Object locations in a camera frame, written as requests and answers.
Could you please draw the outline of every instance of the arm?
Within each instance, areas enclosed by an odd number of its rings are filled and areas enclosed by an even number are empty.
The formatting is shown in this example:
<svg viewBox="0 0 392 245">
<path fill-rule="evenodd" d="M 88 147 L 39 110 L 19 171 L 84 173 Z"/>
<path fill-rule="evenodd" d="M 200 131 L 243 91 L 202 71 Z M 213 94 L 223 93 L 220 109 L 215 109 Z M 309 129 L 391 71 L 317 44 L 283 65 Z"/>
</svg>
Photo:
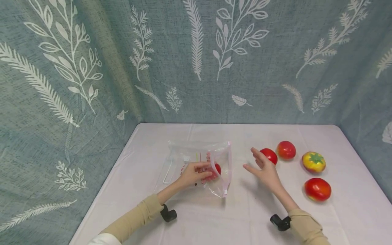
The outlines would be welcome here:
<svg viewBox="0 0 392 245">
<path fill-rule="evenodd" d="M 307 212 L 301 210 L 280 182 L 275 165 L 255 148 L 251 149 L 255 162 L 262 169 L 247 164 L 244 168 L 254 174 L 284 206 L 291 218 L 291 232 L 303 245 L 330 245 L 323 234 L 322 226 Z"/>
<path fill-rule="evenodd" d="M 198 173 L 200 168 L 208 167 L 209 162 L 190 163 L 178 180 L 168 187 L 153 194 L 135 208 L 118 218 L 106 227 L 98 236 L 91 240 L 88 245 L 121 245 L 138 228 L 145 226 L 154 220 L 163 210 L 163 204 L 172 196 L 192 185 L 195 181 L 211 176 L 211 172 Z"/>
</svg>

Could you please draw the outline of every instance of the branch print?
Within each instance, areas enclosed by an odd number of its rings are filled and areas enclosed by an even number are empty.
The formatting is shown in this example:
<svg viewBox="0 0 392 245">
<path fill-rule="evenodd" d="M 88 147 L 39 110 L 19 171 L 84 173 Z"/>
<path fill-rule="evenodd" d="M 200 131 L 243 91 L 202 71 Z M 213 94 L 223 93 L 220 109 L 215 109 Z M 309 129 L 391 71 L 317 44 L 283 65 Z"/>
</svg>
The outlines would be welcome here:
<svg viewBox="0 0 392 245">
<path fill-rule="evenodd" d="M 238 97 L 238 96 L 236 96 L 234 94 L 231 95 L 231 98 L 234 101 L 234 103 L 236 103 L 239 106 L 243 106 L 243 105 L 247 104 L 247 105 L 253 107 L 253 105 L 248 104 L 247 100 L 244 99 L 244 98 Z"/>
<path fill-rule="evenodd" d="M 326 107 L 331 104 L 331 93 L 338 86 L 338 84 L 331 85 L 329 89 L 324 89 L 323 91 L 319 90 L 318 95 L 314 96 L 312 100 L 312 111 L 314 113 L 318 112 L 321 107 Z"/>
<path fill-rule="evenodd" d="M 81 170 L 80 168 L 78 168 L 78 171 L 75 172 L 75 169 L 68 169 L 67 172 L 67 167 L 65 166 L 64 163 L 58 161 L 58 166 L 56 166 L 56 168 L 59 171 L 59 173 L 57 174 L 57 177 L 59 177 L 59 180 L 55 180 L 55 183 L 61 184 L 58 188 L 58 190 L 63 189 L 65 191 L 79 191 L 82 188 L 86 188 L 88 189 L 88 187 L 86 187 L 86 181 L 84 180 L 84 174 L 83 174 L 83 170 Z"/>
<path fill-rule="evenodd" d="M 378 63 L 378 72 L 376 78 L 378 78 L 383 70 L 390 67 L 392 64 L 392 48 L 384 55 L 384 57 Z"/>
<path fill-rule="evenodd" d="M 166 92 L 166 101 L 172 107 L 172 109 L 178 114 L 178 110 L 182 105 L 182 100 L 177 96 L 177 89 L 176 87 L 172 87 L 171 91 Z"/>
<path fill-rule="evenodd" d="M 43 204 L 43 205 L 38 205 L 36 207 L 33 207 L 29 210 L 24 211 L 21 214 L 16 215 L 15 217 L 11 218 L 9 221 L 1 224 L 0 225 L 0 232 L 7 230 L 9 228 L 12 228 L 32 216 L 37 216 L 39 214 L 50 212 L 50 211 L 53 211 L 56 209 L 63 209 L 63 208 L 69 207 L 72 203 L 74 203 L 76 201 L 77 201 L 77 199 L 74 201 L 68 201 L 68 202 L 63 202 L 63 203 Z"/>
<path fill-rule="evenodd" d="M 124 120 L 125 119 L 125 113 L 127 113 L 128 111 L 124 111 L 122 110 L 118 115 L 117 115 L 117 119 L 119 120 Z"/>
<path fill-rule="evenodd" d="M 16 50 L 12 50 L 7 44 L 0 43 L 0 60 L 9 62 L 9 66 L 25 73 L 26 80 L 38 91 L 41 99 L 48 104 L 55 115 L 64 123 L 70 123 L 79 128 L 79 125 L 74 122 L 72 113 L 63 104 L 46 77 L 40 74 L 39 70 L 29 63 L 25 57 L 20 56 Z"/>
<path fill-rule="evenodd" d="M 143 92 L 144 94 L 147 94 L 148 96 L 150 96 L 153 100 L 155 100 L 155 102 L 158 104 L 158 106 L 159 106 L 160 108 L 169 111 L 169 110 L 166 108 L 166 106 L 159 100 L 159 98 L 158 98 L 156 95 L 154 95 L 153 93 L 149 92 L 148 90 L 145 90 L 145 89 L 143 89 L 143 88 L 141 88 L 141 87 L 139 87 L 139 86 L 137 86 L 137 85 L 135 85 L 135 87 L 136 87 L 137 89 L 139 89 L 141 92 Z"/>
<path fill-rule="evenodd" d="M 203 31 L 200 22 L 199 10 L 196 7 L 196 0 L 184 0 L 185 8 L 192 24 L 192 65 L 193 72 L 201 81 L 201 53 L 203 50 Z"/>
<path fill-rule="evenodd" d="M 383 132 L 383 141 L 392 144 L 392 121 L 388 123 Z"/>
<path fill-rule="evenodd" d="M 298 110 L 302 113 L 305 113 L 303 111 L 303 102 L 302 102 L 302 96 L 301 93 L 294 88 L 293 86 L 287 85 L 287 84 L 283 84 L 282 85 L 285 89 L 287 89 L 290 93 L 292 93 L 294 95 L 295 98 L 295 102 L 297 104 Z"/>
<path fill-rule="evenodd" d="M 345 44 L 350 41 L 348 35 L 358 28 L 359 22 L 366 18 L 366 6 L 369 5 L 370 0 L 350 0 L 347 7 L 347 12 L 344 12 L 340 17 L 340 24 L 343 30 L 338 34 L 338 29 L 332 27 L 329 30 L 329 44 L 325 46 L 325 39 L 321 38 L 314 49 L 307 49 L 303 57 L 304 64 L 296 74 L 298 78 L 299 73 L 307 65 L 319 65 L 325 63 L 325 59 L 318 58 L 321 56 L 334 56 L 337 51 L 332 48 L 334 44 Z"/>
<path fill-rule="evenodd" d="M 139 71 L 148 69 L 150 66 L 147 62 L 152 61 L 152 59 L 146 55 L 146 52 L 149 54 L 155 52 L 153 48 L 149 47 L 152 44 L 152 40 L 150 39 L 152 30 L 146 26 L 147 19 L 144 10 L 138 13 L 136 8 L 132 5 L 131 22 L 135 25 L 133 32 L 139 37 L 135 39 L 135 44 L 139 50 L 133 48 L 134 56 L 130 56 L 129 59 L 136 67 L 136 75 L 139 81 Z"/>
<path fill-rule="evenodd" d="M 217 10 L 218 16 L 216 18 L 216 24 L 218 29 L 216 30 L 216 44 L 220 51 L 213 50 L 212 53 L 215 58 L 219 61 L 219 69 L 216 80 L 219 80 L 219 73 L 225 68 L 230 68 L 233 64 L 231 62 L 231 56 L 225 58 L 225 54 L 229 51 L 234 51 L 238 55 L 244 55 L 248 52 L 239 47 L 239 45 L 247 41 L 252 47 L 260 47 L 259 39 L 264 38 L 268 34 L 268 30 L 257 30 L 253 32 L 254 23 L 250 24 L 248 28 L 243 31 L 242 28 L 237 29 L 238 24 L 241 20 L 247 16 L 252 15 L 256 20 L 263 20 L 268 17 L 267 12 L 261 10 L 263 9 L 270 0 L 239 0 L 238 6 L 236 6 L 236 0 L 225 0 L 231 7 L 231 13 L 226 8 L 221 8 Z M 234 12 L 238 13 L 239 16 L 235 20 Z M 226 20 L 229 25 L 223 23 L 222 20 Z"/>
<path fill-rule="evenodd" d="M 45 51 L 44 56 L 54 63 L 57 72 L 64 79 L 75 84 L 75 87 L 68 87 L 68 89 L 73 93 L 80 94 L 95 114 L 91 102 L 97 98 L 98 89 L 94 89 L 91 84 L 88 93 L 86 93 L 85 82 L 96 81 L 102 78 L 102 73 L 91 74 L 96 66 L 102 66 L 102 62 L 99 60 L 97 49 L 94 49 L 93 52 L 91 48 L 89 50 L 90 66 L 87 64 L 84 56 L 79 59 L 79 62 L 76 60 L 75 54 L 78 46 L 82 42 L 89 44 L 90 36 L 86 34 L 83 23 L 82 26 L 74 24 L 74 17 L 78 14 L 78 10 L 73 5 L 73 0 L 70 0 L 69 8 L 67 8 L 65 0 L 49 0 L 49 3 L 61 16 L 62 20 L 60 21 L 66 23 L 65 27 L 58 21 L 55 21 L 53 25 L 53 14 L 48 5 L 42 10 L 37 0 L 29 0 L 29 2 L 39 17 L 41 17 L 47 30 L 32 22 L 24 22 L 24 24 L 37 35 L 51 39 L 52 42 L 42 42 L 38 47 Z M 56 30 L 60 35 L 53 34 L 52 29 Z M 60 56 L 56 58 L 49 53 L 60 53 Z"/>
</svg>

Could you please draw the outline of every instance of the hand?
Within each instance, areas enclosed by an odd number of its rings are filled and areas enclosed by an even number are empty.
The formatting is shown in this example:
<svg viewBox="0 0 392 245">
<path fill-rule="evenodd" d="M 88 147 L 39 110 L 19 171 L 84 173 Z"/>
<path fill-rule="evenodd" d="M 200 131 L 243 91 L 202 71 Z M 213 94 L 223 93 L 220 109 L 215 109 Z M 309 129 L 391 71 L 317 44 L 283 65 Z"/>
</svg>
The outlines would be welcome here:
<svg viewBox="0 0 392 245">
<path fill-rule="evenodd" d="M 202 172 L 203 168 L 210 166 L 210 162 L 189 163 L 176 182 L 183 188 L 193 185 L 198 180 L 203 180 L 212 175 L 212 172 L 209 171 Z"/>
<path fill-rule="evenodd" d="M 261 170 L 253 168 L 247 164 L 244 164 L 243 167 L 254 174 L 254 176 L 256 176 L 265 186 L 270 189 L 270 191 L 275 193 L 277 190 L 283 188 L 275 165 L 257 149 L 252 147 L 251 152 L 253 153 L 256 164 L 261 168 Z"/>
</svg>

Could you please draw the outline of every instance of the ziplock bag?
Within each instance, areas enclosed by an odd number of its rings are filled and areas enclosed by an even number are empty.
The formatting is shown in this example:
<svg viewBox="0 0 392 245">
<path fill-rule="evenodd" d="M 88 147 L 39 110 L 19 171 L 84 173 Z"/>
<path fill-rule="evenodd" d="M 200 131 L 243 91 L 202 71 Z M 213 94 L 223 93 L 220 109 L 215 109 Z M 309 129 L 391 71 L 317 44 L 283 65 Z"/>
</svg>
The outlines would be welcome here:
<svg viewBox="0 0 392 245">
<path fill-rule="evenodd" d="M 186 198 L 189 195 L 197 198 L 212 195 L 220 198 L 227 196 L 231 182 L 232 162 L 230 142 L 171 142 L 170 154 L 163 164 L 161 174 L 155 186 L 155 193 L 176 181 L 190 162 L 211 162 L 203 171 L 212 172 L 212 176 L 197 181 L 189 190 L 179 193 L 175 199 Z"/>
</svg>

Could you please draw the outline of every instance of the white sleeve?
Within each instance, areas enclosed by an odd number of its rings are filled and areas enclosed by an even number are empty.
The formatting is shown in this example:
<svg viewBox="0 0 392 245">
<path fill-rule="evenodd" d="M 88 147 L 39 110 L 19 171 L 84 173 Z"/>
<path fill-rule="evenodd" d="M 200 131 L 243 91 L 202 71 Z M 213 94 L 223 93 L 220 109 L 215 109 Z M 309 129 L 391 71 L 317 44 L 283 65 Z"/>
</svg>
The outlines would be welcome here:
<svg viewBox="0 0 392 245">
<path fill-rule="evenodd" d="M 121 245 L 121 243 L 114 235 L 103 233 L 94 237 L 87 245 Z"/>
</svg>

